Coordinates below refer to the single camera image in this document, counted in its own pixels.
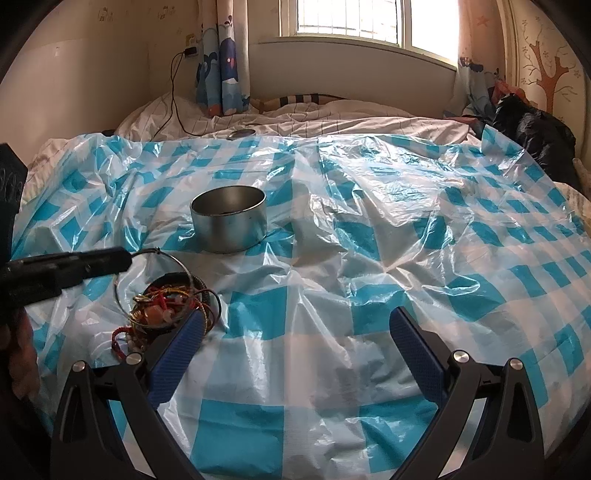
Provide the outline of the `person's left hand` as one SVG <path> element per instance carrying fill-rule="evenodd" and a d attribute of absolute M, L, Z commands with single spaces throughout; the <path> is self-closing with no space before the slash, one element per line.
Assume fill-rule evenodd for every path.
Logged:
<path fill-rule="evenodd" d="M 25 310 L 17 316 L 16 326 L 1 328 L 1 352 L 8 354 L 10 386 L 18 399 L 34 400 L 40 388 L 37 352 L 33 329 Z"/>

